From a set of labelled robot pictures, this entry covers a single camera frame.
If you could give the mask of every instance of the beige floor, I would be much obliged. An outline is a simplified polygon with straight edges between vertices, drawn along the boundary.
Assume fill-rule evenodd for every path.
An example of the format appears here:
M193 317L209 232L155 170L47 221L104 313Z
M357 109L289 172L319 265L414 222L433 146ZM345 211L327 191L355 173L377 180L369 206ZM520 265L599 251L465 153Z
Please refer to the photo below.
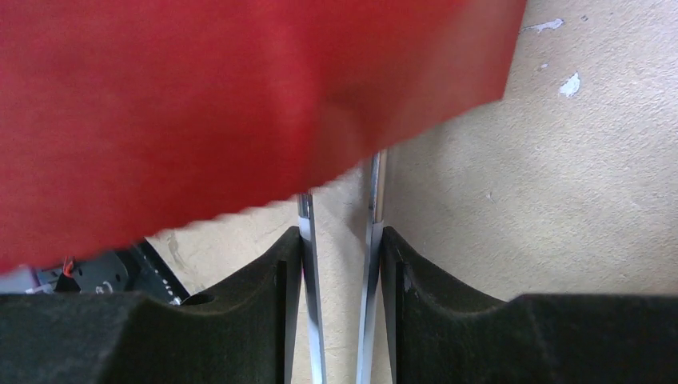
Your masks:
M678 2L534 0L524 25L540 27L520 34L503 102L393 149L387 223L498 298L678 292ZM364 197L360 169L316 191L331 383L355 375ZM153 242L197 291L295 222L287 202ZM309 382L300 325L294 382ZM383 328L373 382L390 382Z

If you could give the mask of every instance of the red fabric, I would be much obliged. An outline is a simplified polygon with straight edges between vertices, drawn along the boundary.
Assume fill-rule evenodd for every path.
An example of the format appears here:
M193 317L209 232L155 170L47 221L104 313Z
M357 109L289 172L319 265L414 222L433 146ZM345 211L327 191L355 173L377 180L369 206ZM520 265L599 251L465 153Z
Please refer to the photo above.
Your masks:
M500 98L524 4L0 2L0 270L286 199Z

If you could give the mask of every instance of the white paint spot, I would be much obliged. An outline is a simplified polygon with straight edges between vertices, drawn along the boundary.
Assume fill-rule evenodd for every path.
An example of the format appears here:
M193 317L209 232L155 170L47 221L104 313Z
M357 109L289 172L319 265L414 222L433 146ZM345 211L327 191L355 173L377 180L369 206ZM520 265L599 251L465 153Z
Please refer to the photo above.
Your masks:
M537 24L535 26L526 26L523 28L523 30L535 30L538 34L541 33L542 30L557 30L561 26L565 24L565 21L562 18L557 18L556 20L552 20L550 22L545 22L543 24Z
M409 276L407 274L404 274L403 276L403 288L405 289L405 292L409 292L409 290L412 288L412 282L409 280Z
M113 286L111 286L109 282L104 281L100 286L96 286L96 287L94 288L94 293L95 293L95 294L105 294L105 293L112 294L112 293L113 293Z
M579 92L579 86L581 85L581 80L579 79L579 72L575 72L571 78L568 79L565 84L560 86L560 93L564 94L566 97L571 98Z

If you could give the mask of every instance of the chrome pole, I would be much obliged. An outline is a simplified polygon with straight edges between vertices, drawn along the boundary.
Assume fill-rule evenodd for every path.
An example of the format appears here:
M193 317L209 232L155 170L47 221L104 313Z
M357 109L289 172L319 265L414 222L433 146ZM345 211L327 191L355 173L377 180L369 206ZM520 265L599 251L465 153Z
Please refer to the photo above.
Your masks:
M377 283L379 282L379 245L381 235L384 232L383 211L387 154L387 150L383 150L372 158L356 384L369 384L372 374L374 327L375 317L377 316Z
M309 309L309 349L311 352L311 375L313 384L326 384L325 342L322 334L322 309L320 284L318 282L316 227L313 217L313 196L310 192L297 197L299 229L304 241L304 270L306 306Z

